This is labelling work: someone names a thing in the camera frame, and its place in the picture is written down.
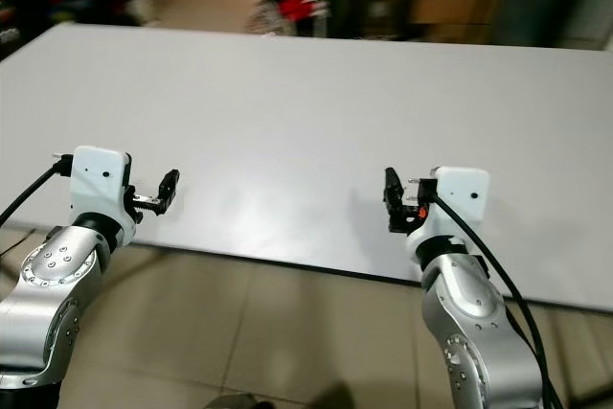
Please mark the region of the red and white patterned bag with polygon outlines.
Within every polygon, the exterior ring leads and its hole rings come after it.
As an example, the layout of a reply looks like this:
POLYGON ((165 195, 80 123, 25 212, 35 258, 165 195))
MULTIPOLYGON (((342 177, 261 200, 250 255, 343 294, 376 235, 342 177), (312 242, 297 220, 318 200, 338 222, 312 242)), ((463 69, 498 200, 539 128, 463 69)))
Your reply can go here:
POLYGON ((254 35, 328 36, 329 0, 258 0, 245 31, 254 35))

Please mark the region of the grey robot foot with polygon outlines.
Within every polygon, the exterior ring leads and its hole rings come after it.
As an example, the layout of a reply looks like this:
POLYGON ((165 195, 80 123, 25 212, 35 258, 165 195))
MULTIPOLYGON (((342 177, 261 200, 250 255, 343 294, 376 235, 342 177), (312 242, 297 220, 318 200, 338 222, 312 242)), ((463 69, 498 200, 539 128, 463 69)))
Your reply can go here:
POLYGON ((215 397, 203 409, 277 409, 270 400, 260 399, 254 393, 227 393, 215 397))

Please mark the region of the brown cardboard box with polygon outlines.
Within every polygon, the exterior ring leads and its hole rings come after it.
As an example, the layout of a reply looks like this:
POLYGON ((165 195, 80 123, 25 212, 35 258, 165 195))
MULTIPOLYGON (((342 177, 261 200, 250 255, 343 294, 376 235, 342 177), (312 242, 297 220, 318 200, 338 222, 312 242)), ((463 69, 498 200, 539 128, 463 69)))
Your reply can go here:
POLYGON ((500 0, 413 0, 413 24, 491 24, 500 0))

